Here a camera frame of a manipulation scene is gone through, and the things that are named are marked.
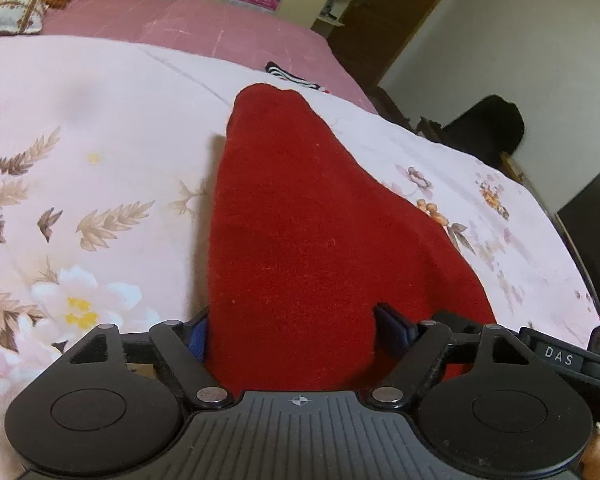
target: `black chair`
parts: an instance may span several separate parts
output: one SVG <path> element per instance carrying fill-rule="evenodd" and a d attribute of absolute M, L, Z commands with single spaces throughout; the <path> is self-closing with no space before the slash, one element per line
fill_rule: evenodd
<path fill-rule="evenodd" d="M 500 153 L 512 155 L 524 133 L 525 121 L 518 107 L 490 95 L 442 128 L 438 137 L 442 144 L 498 170 L 502 164 Z"/>

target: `bed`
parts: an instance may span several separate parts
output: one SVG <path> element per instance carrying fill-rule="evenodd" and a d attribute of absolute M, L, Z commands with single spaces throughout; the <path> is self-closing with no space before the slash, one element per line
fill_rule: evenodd
<path fill-rule="evenodd" d="M 307 28 L 206 0 L 72 0 L 50 9 L 44 34 L 147 43 L 264 70 L 269 61 L 375 113 L 326 40 Z"/>
<path fill-rule="evenodd" d="M 257 82 L 300 92 L 364 170 L 437 221 L 498 322 L 583 347 L 599 325 L 526 189 L 370 113 L 324 40 L 267 20 L 76 0 L 45 35 L 0 38 L 0 480 L 20 471 L 6 407 L 67 345 L 98 322 L 141 332 L 206 305 L 214 168 L 234 98 Z M 263 72 L 269 60 L 332 94 Z"/>

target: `brown door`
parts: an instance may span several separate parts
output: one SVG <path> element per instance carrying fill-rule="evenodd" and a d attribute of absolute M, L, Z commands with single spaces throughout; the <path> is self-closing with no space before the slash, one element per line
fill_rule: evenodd
<path fill-rule="evenodd" d="M 352 0 L 329 36 L 335 57 L 363 89 L 378 84 L 439 0 Z"/>

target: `red garment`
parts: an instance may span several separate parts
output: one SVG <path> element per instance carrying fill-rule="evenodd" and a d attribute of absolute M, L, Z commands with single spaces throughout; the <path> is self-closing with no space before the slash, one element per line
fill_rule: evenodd
<path fill-rule="evenodd" d="M 295 91 L 240 92 L 214 193 L 208 366 L 235 394 L 373 385 L 387 372 L 378 302 L 414 321 L 443 308 L 494 321 L 442 227 L 362 170 Z"/>

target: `gray ribbed plate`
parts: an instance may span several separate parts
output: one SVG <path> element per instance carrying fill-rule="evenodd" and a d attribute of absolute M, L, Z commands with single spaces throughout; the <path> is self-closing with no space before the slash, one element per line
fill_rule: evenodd
<path fill-rule="evenodd" d="M 28 473 L 22 480 L 48 477 Z M 196 415 L 164 455 L 116 480 L 469 480 L 431 454 L 398 413 L 353 392 L 247 392 Z M 566 472 L 558 480 L 574 480 Z"/>

